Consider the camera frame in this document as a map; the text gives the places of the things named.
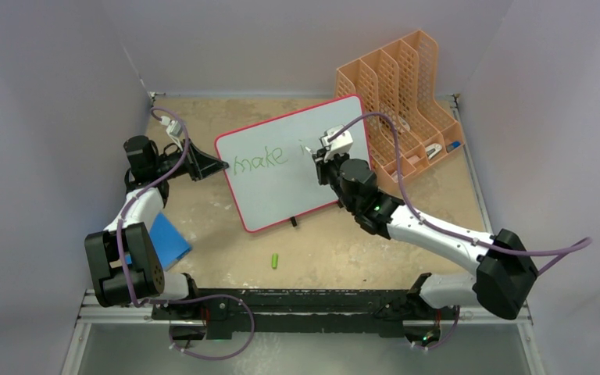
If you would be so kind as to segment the pink framed whiteboard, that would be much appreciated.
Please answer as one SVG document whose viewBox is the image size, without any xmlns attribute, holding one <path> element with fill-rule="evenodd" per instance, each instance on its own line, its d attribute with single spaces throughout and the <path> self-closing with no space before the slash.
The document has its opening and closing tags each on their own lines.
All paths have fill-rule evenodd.
<svg viewBox="0 0 600 375">
<path fill-rule="evenodd" d="M 357 95 L 332 99 L 219 135 L 219 158 L 229 163 L 225 177 L 243 228 L 255 233 L 336 201 L 319 185 L 312 156 L 320 137 L 363 114 Z"/>
</svg>

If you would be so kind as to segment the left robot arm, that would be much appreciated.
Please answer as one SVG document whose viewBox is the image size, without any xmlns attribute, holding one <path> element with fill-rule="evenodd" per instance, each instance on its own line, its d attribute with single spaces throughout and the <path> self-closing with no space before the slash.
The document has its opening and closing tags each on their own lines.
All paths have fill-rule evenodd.
<svg viewBox="0 0 600 375">
<path fill-rule="evenodd" d="M 101 306 L 171 302 L 171 309 L 184 320 L 201 312 L 196 283 L 186 273 L 163 269 L 149 233 L 166 206 L 170 179 L 188 175 L 193 181 L 203 180 L 229 166 L 193 143 L 187 146 L 167 153 L 144 135 L 124 142 L 130 164 L 124 177 L 125 204 L 108 226 L 84 239 L 91 281 Z"/>
</svg>

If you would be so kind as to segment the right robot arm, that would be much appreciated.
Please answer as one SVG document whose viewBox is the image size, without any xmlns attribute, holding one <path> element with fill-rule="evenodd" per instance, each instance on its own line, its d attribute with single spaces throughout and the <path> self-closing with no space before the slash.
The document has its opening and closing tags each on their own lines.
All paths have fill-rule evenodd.
<svg viewBox="0 0 600 375">
<path fill-rule="evenodd" d="M 425 318 L 449 305 L 479 305 L 506 320 L 518 317 L 538 268 L 520 237 L 506 229 L 497 234 L 468 230 L 411 209 L 377 186 L 365 160 L 347 154 L 325 160 L 312 154 L 318 181 L 328 185 L 354 221 L 367 233 L 409 243 L 439 255 L 465 271 L 418 278 L 407 298 L 409 311 Z"/>
</svg>

